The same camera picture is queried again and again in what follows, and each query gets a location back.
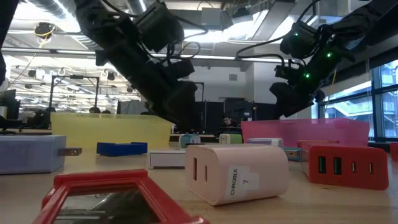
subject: table surface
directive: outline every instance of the table surface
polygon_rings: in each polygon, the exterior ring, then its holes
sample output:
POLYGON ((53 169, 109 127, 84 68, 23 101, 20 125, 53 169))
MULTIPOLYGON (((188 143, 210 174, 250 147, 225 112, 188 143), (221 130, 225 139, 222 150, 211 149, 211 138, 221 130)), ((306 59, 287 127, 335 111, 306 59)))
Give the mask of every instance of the table surface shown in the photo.
MULTIPOLYGON (((0 175, 0 222, 31 223, 57 174, 145 166, 145 155, 102 157, 83 153, 69 157, 64 167, 52 174, 0 175)), ((300 163, 289 162, 289 166, 286 194, 219 207, 208 205, 187 189, 183 169, 150 170, 149 176, 189 214, 202 215, 211 223, 398 223, 398 163, 389 162, 390 187, 385 191, 311 184, 300 163)))

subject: desk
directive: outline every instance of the desk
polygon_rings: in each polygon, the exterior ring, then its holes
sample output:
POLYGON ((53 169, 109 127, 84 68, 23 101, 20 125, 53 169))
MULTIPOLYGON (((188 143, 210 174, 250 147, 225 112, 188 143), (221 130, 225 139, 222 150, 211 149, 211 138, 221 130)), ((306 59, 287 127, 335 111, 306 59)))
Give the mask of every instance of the desk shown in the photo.
MULTIPOLYGON (((1 175, 2 224, 28 224, 40 212, 56 174, 96 170, 143 169, 146 156, 71 157, 53 174, 1 175)), ((149 176, 191 215, 211 223, 357 224, 398 223, 398 164, 389 164, 390 187, 380 192, 310 184, 300 164, 290 162, 290 189, 281 197, 212 207, 189 192, 184 170, 150 170, 149 176)))

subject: pink charger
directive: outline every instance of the pink charger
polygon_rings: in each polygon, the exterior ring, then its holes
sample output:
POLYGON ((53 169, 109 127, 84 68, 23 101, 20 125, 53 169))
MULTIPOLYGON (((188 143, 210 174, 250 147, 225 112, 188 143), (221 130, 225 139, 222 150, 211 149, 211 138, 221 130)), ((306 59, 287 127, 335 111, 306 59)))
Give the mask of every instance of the pink charger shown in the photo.
POLYGON ((284 194, 289 188, 285 152, 263 144, 188 146, 185 153, 188 188, 210 205, 284 194))

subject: yellow translucent box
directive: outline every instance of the yellow translucent box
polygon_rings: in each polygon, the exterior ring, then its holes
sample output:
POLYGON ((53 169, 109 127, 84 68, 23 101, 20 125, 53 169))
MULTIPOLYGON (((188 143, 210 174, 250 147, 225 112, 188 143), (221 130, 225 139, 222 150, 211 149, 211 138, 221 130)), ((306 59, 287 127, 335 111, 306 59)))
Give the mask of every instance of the yellow translucent box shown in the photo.
POLYGON ((97 142, 147 142, 148 149, 169 147, 172 124, 157 116, 52 113, 52 134, 66 135, 68 147, 95 151, 97 142))

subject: pink translucent box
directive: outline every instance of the pink translucent box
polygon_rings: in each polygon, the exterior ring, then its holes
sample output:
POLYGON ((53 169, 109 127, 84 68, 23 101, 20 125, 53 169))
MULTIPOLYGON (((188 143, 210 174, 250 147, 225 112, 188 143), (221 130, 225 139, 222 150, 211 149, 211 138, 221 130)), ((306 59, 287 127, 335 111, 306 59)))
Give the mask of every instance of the pink translucent box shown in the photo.
POLYGON ((284 146, 299 140, 332 140, 344 146, 368 146, 370 124, 353 119, 291 119, 242 122, 244 142, 251 138, 282 138, 284 146))

